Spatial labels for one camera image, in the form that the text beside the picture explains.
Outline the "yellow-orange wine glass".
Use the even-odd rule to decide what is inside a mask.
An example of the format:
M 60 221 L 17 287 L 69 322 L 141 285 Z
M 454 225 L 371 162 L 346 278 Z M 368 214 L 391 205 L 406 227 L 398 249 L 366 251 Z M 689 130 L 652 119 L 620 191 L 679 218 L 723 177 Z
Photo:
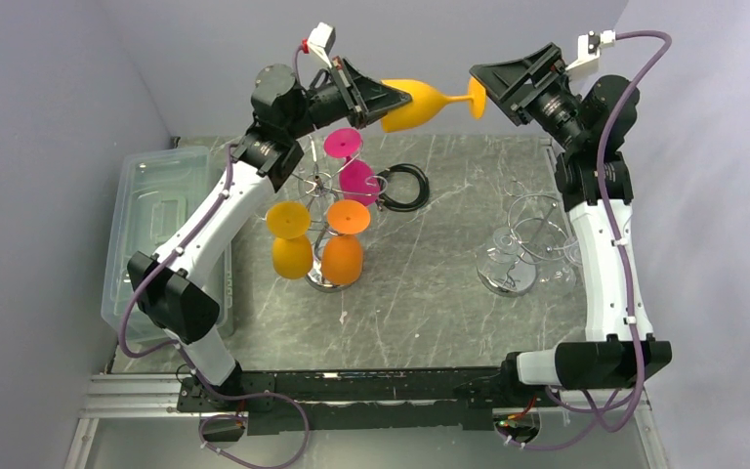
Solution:
M 460 96 L 445 95 L 432 85 L 414 79 L 387 79 L 382 83 L 407 93 L 411 98 L 409 104 L 390 110 L 381 119 L 385 133 L 419 127 L 452 104 L 467 103 L 474 119 L 481 119 L 486 107 L 486 91 L 474 77 L 469 80 L 467 92 Z

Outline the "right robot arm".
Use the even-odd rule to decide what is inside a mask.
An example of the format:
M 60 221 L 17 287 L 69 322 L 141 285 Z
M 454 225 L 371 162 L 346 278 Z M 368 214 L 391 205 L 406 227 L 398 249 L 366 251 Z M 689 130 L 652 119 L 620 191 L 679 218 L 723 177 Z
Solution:
M 500 377 L 501 397 L 523 405 L 537 386 L 642 386 L 673 352 L 654 336 L 631 244 L 634 191 L 620 148 L 637 120 L 637 85 L 608 74 L 586 96 L 574 94 L 571 67 L 553 43 L 523 59 L 476 64 L 470 74 L 514 124 L 535 121 L 560 145 L 554 178 L 586 284 L 584 340 L 510 354 L 516 368 Z

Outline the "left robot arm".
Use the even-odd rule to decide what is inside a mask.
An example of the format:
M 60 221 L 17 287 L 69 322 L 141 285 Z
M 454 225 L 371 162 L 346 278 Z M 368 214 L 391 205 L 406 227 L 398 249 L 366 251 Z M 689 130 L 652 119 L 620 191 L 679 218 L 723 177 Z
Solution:
M 127 263 L 133 295 L 118 330 L 123 353 L 133 310 L 139 309 L 187 359 L 218 410 L 234 407 L 242 369 L 218 331 L 220 307 L 202 288 L 214 265 L 259 206 L 278 192 L 301 161 L 300 139 L 341 119 L 362 129 L 409 105 L 409 93 L 367 77 L 346 59 L 325 69 L 328 79 L 305 88 L 287 64 L 272 64 L 255 78 L 253 121 L 226 151 L 221 179 L 175 234 L 153 253 L 135 252 Z

